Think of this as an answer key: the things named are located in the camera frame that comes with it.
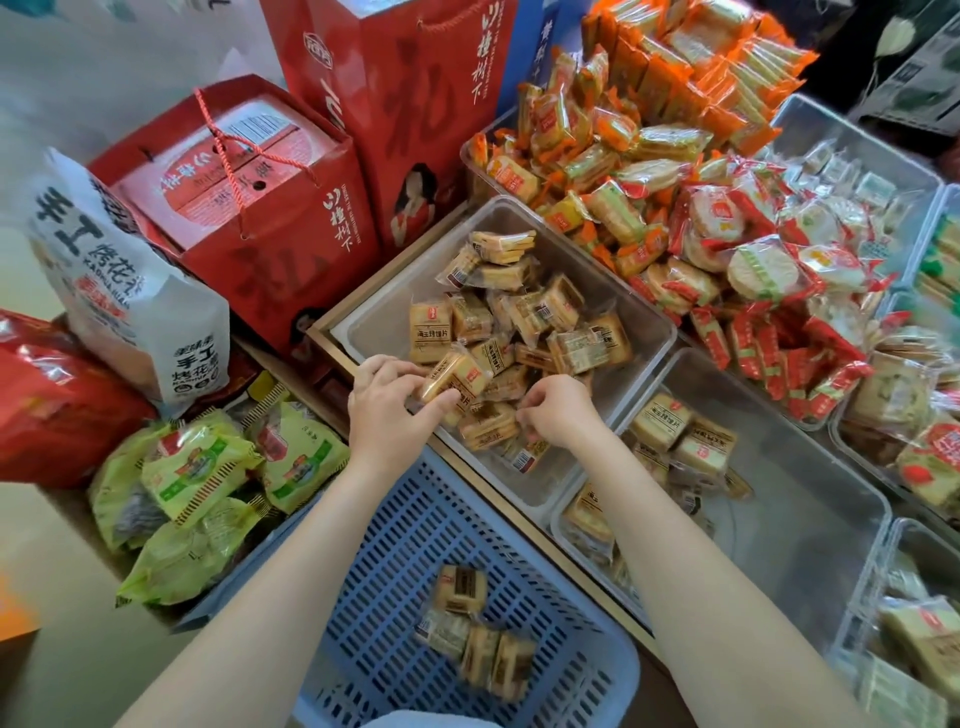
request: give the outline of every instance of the woman illustration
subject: woman illustration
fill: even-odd
[[[417,162],[403,181],[394,206],[394,219],[390,221],[394,244],[398,248],[416,240],[433,225],[436,196],[437,176],[426,164]]]

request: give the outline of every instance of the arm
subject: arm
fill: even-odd
[[[380,500],[459,399],[410,415],[423,383],[375,356],[349,399],[350,463],[270,560],[124,714],[118,726],[285,725]]]
[[[533,436],[587,471],[700,728],[870,725],[803,635],[607,429],[580,382],[542,379],[520,408]]]

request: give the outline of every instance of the round rice cracker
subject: round rice cracker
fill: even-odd
[[[797,289],[800,275],[794,259],[770,243],[740,246],[727,267],[727,280],[733,290],[752,301],[783,299]]]

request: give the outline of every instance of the rope handle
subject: rope handle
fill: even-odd
[[[424,33],[445,33],[446,31],[460,25],[471,15],[475,14],[478,10],[483,8],[487,2],[488,0],[476,0],[476,2],[474,2],[472,5],[467,6],[449,20],[444,20],[440,23],[424,23],[423,18],[420,17],[417,19],[417,30],[423,31]],[[492,0],[491,4],[496,2],[503,3],[504,0]]]
[[[194,98],[197,99],[197,104],[200,106],[200,113],[204,116],[204,123],[206,124],[207,129],[210,131],[210,134],[213,136],[214,148],[217,150],[217,156],[220,158],[220,163],[224,167],[224,171],[227,173],[227,181],[230,184],[230,191],[233,193],[233,203],[237,205],[237,216],[238,223],[240,226],[240,239],[249,240],[252,238],[252,235],[246,234],[246,223],[244,220],[244,211],[247,206],[243,202],[243,193],[240,191],[240,184],[236,180],[236,175],[233,172],[233,165],[230,164],[229,158],[227,157],[227,142],[235,141],[239,144],[242,144],[245,147],[252,148],[260,157],[269,159],[270,161],[275,161],[277,164],[287,164],[291,167],[296,167],[301,171],[305,172],[310,176],[310,179],[313,181],[313,184],[318,189],[320,188],[320,182],[317,180],[317,174],[306,164],[298,162],[295,159],[290,159],[288,157],[279,157],[278,155],[273,155],[262,149],[259,144],[247,139],[244,136],[237,136],[235,134],[225,133],[220,127],[218,127],[214,121],[213,117],[210,115],[210,109],[206,106],[206,100],[204,99],[204,93],[199,88],[193,89]]]

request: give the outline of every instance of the hand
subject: hand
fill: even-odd
[[[416,415],[405,402],[423,384],[422,367],[394,356],[372,356],[357,370],[348,400],[350,467],[390,488],[420,457],[430,433],[456,409],[460,393],[448,390]]]
[[[567,449],[591,428],[606,427],[587,387],[567,375],[547,376],[534,384],[516,409],[516,421],[531,442],[543,439]]]

